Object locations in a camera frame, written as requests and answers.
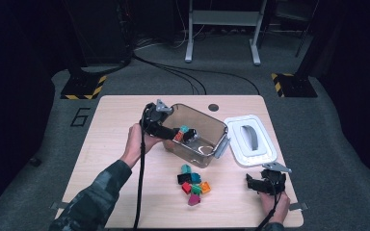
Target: colorful toy block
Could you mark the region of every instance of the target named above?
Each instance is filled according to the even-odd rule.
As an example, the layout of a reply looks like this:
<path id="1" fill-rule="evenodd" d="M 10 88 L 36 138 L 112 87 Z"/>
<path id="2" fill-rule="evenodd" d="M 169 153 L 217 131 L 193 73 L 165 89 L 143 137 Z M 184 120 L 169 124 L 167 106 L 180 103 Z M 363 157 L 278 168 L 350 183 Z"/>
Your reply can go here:
<path id="1" fill-rule="evenodd" d="M 176 133 L 173 139 L 176 141 L 182 141 L 184 134 L 187 133 L 188 131 L 189 131 L 189 128 L 185 125 L 182 125 L 178 133 Z"/>
<path id="2" fill-rule="evenodd" d="M 191 183 L 192 184 L 199 184 L 200 182 L 201 182 L 200 175 L 195 173 L 195 172 L 192 172 L 191 173 Z"/>
<path id="3" fill-rule="evenodd" d="M 202 192 L 202 189 L 200 188 L 199 185 L 192 185 L 191 192 L 193 194 L 200 194 L 200 192 Z"/>
<path id="4" fill-rule="evenodd" d="M 177 177 L 178 177 L 178 185 L 182 185 L 185 182 L 192 183 L 191 173 L 179 174 Z"/>
<path id="5" fill-rule="evenodd" d="M 184 174 L 184 173 L 191 173 L 192 172 L 191 171 L 191 167 L 188 166 L 188 165 L 186 165 L 186 164 L 181 167 L 181 170 L 182 170 L 182 174 Z"/>
<path id="6" fill-rule="evenodd" d="M 182 184 L 182 190 L 186 193 L 186 194 L 189 194 L 191 193 L 191 189 L 192 189 L 192 186 L 188 183 L 188 182 L 185 182 Z"/>
<path id="7" fill-rule="evenodd" d="M 191 196 L 189 197 L 189 200 L 188 200 L 188 204 L 191 205 L 191 206 L 194 206 L 194 205 L 199 204 L 199 203 L 200 203 L 199 195 L 191 194 Z"/>
<path id="8" fill-rule="evenodd" d="M 200 183 L 200 188 L 202 190 L 202 194 L 209 193 L 210 192 L 210 186 L 209 184 L 205 181 L 203 183 Z"/>

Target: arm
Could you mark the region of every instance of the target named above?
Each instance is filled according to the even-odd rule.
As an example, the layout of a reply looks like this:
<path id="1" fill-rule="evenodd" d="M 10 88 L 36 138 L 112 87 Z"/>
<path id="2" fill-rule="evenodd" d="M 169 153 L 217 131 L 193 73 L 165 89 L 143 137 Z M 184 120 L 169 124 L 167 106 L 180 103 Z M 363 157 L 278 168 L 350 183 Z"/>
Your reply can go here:
<path id="1" fill-rule="evenodd" d="M 158 141 L 161 140 L 145 135 L 145 153 Z M 141 157 L 140 145 L 141 126 L 134 124 L 119 160 L 100 172 L 90 186 L 79 192 L 51 223 L 49 230 L 104 228 L 119 199 L 119 191 L 130 177 L 131 168 Z"/>
<path id="2" fill-rule="evenodd" d="M 264 192 L 260 192 L 259 194 L 263 210 L 266 214 L 269 214 L 269 212 L 273 209 L 273 206 L 275 205 L 275 197 Z M 287 217 L 288 208 L 290 206 L 290 198 L 288 197 L 286 192 L 282 192 L 281 194 L 277 195 L 277 197 L 279 196 L 280 200 L 278 201 L 276 211 L 270 218 L 269 223 L 264 227 L 264 231 L 284 230 L 283 223 Z"/>

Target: camouflage sleeve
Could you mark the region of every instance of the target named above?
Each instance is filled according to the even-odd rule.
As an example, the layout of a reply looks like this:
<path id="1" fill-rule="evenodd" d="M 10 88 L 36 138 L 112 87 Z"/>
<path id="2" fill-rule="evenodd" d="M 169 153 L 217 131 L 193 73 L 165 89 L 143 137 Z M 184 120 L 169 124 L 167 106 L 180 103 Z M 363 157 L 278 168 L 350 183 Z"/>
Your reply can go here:
<path id="1" fill-rule="evenodd" d="M 263 231 L 284 231 L 284 226 L 280 223 L 268 223 Z"/>
<path id="2" fill-rule="evenodd" d="M 114 162 L 71 200 L 49 230 L 102 230 L 131 173 L 125 162 Z"/>

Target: red block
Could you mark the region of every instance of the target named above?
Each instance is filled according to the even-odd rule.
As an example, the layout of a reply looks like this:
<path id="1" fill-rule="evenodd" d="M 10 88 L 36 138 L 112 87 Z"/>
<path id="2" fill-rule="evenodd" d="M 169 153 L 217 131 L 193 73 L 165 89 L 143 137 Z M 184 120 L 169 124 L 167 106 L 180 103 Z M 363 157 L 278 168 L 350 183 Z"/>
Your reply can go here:
<path id="1" fill-rule="evenodd" d="M 188 183 L 185 182 L 182 184 L 182 190 L 186 193 L 189 194 L 191 192 L 192 186 Z"/>

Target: orange block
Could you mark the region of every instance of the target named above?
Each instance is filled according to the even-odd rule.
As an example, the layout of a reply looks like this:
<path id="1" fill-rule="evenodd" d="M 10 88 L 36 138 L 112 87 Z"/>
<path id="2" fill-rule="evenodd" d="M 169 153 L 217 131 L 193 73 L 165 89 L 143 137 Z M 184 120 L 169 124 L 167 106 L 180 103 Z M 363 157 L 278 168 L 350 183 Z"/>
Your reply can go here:
<path id="1" fill-rule="evenodd" d="M 173 139 L 176 140 L 176 141 L 182 141 L 183 137 L 184 137 L 184 133 L 179 131 L 178 133 L 176 133 L 176 135 Z"/>
<path id="2" fill-rule="evenodd" d="M 202 189 L 202 194 L 209 193 L 210 192 L 210 186 L 209 184 L 205 181 L 199 184 L 200 188 Z"/>

